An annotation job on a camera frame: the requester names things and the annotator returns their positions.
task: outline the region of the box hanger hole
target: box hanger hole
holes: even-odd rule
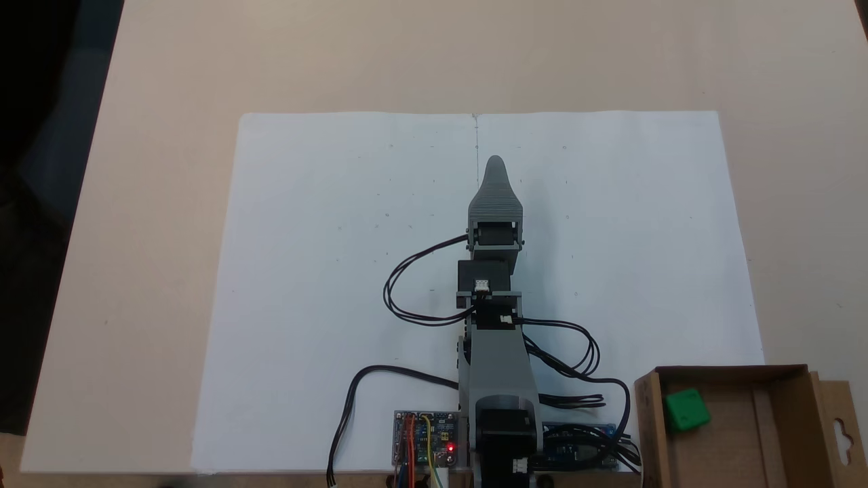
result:
[[[843,465],[850,464],[850,448],[853,446],[853,438],[844,429],[844,421],[835,419],[835,442],[838,444],[838,457]]]

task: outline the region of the green cube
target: green cube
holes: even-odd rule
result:
[[[669,428],[676,432],[689,431],[711,421],[711,415],[696,388],[666,396]]]

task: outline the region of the pencil mark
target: pencil mark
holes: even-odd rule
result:
[[[477,132],[477,188],[479,188],[479,114],[473,116],[473,129]]]

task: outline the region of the white connector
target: white connector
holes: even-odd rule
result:
[[[512,460],[512,472],[528,472],[528,459],[513,459]]]

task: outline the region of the black cable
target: black cable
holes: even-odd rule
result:
[[[562,397],[540,393],[540,403],[564,410],[573,410],[576,408],[599,408],[601,406],[606,406],[600,393],[581,395],[577,397]]]
[[[460,313],[456,313],[449,317],[432,317],[430,315],[422,315],[421,313],[407,312],[403,308],[399,307],[398,304],[395,303],[395,300],[391,297],[391,290],[395,287],[395,283],[398,281],[398,278],[401,277],[401,274],[409,267],[411,264],[419,260],[420,258],[426,256],[427,254],[431,254],[438,249],[442,249],[444,247],[449,247],[459,242],[466,242],[467,234],[461,234],[458,237],[454,237],[449,239],[448,241],[443,241],[439,244],[435,244],[424,251],[418,252],[409,258],[401,261],[394,270],[392,270],[389,278],[386,280],[383,285],[383,303],[385,303],[385,307],[389,309],[396,317],[401,320],[410,322],[411,324],[418,324],[420,326],[448,326],[451,324],[456,324],[462,320],[464,320],[468,315],[473,313],[473,308],[469,307],[466,310],[463,310]]]
[[[532,326],[560,327],[560,328],[575,330],[575,331],[581,333],[582,335],[585,336],[585,339],[588,340],[588,348],[585,350],[585,355],[584,355],[584,357],[582,357],[582,360],[580,360],[578,363],[576,363],[575,366],[572,366],[570,369],[577,370],[579,367],[581,367],[585,363],[585,361],[587,361],[588,364],[585,366],[585,369],[582,370],[582,374],[588,375],[588,374],[594,374],[594,372],[596,372],[597,367],[600,365],[600,346],[597,344],[594,337],[591,336],[590,332],[588,332],[588,329],[586,329],[586,328],[584,328],[578,324],[574,324],[572,322],[567,322],[564,320],[539,320],[539,319],[527,319],[527,318],[521,317],[518,319],[518,322],[521,324],[532,325]],[[534,341],[531,340],[529,337],[525,336],[524,340],[525,340],[525,342],[529,342],[532,346],[536,346]]]
[[[539,319],[525,319],[519,318],[517,320],[519,324],[532,324],[532,325],[540,325],[540,326],[558,326],[565,327],[573,330],[577,330],[582,333],[587,333],[586,337],[589,337],[589,344],[596,344],[596,341],[593,338],[590,338],[590,333],[584,327],[581,327],[577,324],[573,324],[572,322],[566,322],[563,320],[539,320]],[[525,347],[528,350],[528,353],[536,356],[541,359],[543,363],[547,366],[554,369],[556,372],[560,373],[563,376],[568,378],[575,378],[581,381],[585,381],[587,383],[593,383],[597,385],[618,385],[624,391],[624,413],[621,416],[621,421],[618,423],[617,428],[615,428],[615,434],[610,439],[604,439],[604,445],[599,449],[598,453],[589,459],[585,459],[582,461],[576,462],[572,467],[574,468],[571,471],[579,471],[583,469],[593,468],[605,459],[608,455],[615,451],[618,446],[618,442],[621,439],[621,436],[624,433],[624,429],[627,428],[627,421],[630,418],[630,390],[627,385],[624,384],[623,381],[616,378],[592,378],[588,371],[593,372],[596,371],[596,368],[599,364],[599,348],[596,347],[596,362],[592,360],[586,368],[579,372],[577,368],[573,368],[568,366],[566,363],[556,358],[552,354],[546,352],[541,347],[539,347],[533,340],[531,340],[527,335],[524,336],[525,339]]]
[[[337,481],[334,478],[334,455],[338,451],[338,443],[340,442],[340,438],[344,435],[346,426],[350,422],[350,415],[352,414],[352,404],[355,402],[356,399],[356,390],[358,389],[358,383],[368,373],[373,373],[375,371],[387,371],[389,373],[403,374],[404,376],[421,379],[422,381],[434,383],[435,385],[448,386],[449,388],[455,390],[458,389],[458,383],[455,381],[440,378],[438,376],[434,376],[428,373],[421,373],[419,371],[412,370],[406,367],[374,365],[362,368],[362,370],[356,373],[356,375],[352,378],[352,381],[350,382],[350,389],[346,392],[344,411],[343,413],[341,413],[340,422],[338,422],[338,430],[334,433],[334,439],[332,439],[332,448],[329,450],[328,453],[328,466],[325,469],[325,482],[326,485],[330,488],[337,484]]]

